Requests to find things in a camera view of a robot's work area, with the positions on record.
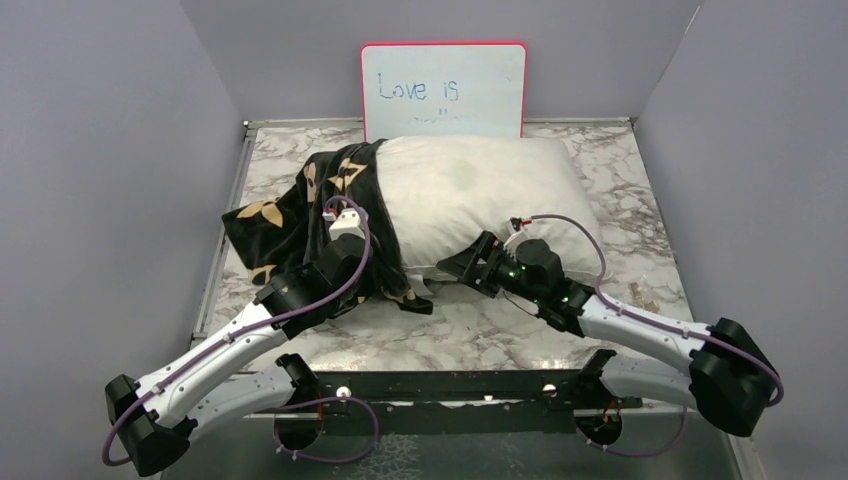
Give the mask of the black floral plush pillowcase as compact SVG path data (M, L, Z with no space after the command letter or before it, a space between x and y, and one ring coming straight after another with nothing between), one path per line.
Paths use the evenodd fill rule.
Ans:
M342 195L367 214L371 258L334 314L345 314L376 295L404 311L433 313L433 302L414 293L403 270L400 244L377 179L376 155L382 144L361 142L315 153L285 193L222 215L226 236L253 284L263 286L272 275L317 259L330 242L323 209L331 197Z

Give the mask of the white pillow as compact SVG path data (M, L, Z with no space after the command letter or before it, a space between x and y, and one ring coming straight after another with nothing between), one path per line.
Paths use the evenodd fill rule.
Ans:
M599 272L600 223L564 142L544 138L406 136L376 153L378 182L404 269L446 279L438 261L484 230L507 239L513 218L546 214L531 238L545 240L572 277Z

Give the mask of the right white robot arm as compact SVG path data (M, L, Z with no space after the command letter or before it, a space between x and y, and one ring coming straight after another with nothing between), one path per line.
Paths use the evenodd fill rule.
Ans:
M534 303L537 317L575 336L610 341L649 357L609 361L577 380L579 398L600 407L614 396L655 398L698 411L734 436L752 435L779 390L779 377L738 322L683 322L616 303L569 278L560 257L541 239L509 252L483 232L460 253L437 262L447 273L494 297L507 291Z

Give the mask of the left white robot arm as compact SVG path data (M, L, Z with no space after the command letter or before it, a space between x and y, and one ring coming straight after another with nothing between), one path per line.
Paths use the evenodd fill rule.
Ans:
M313 382L287 365L235 376L262 354L338 316L356 297L372 252L369 235L340 234L317 259L273 276L229 326L187 353L139 379L111 379L104 388L110 429L102 463L130 463L148 477L215 427L273 406L309 406Z

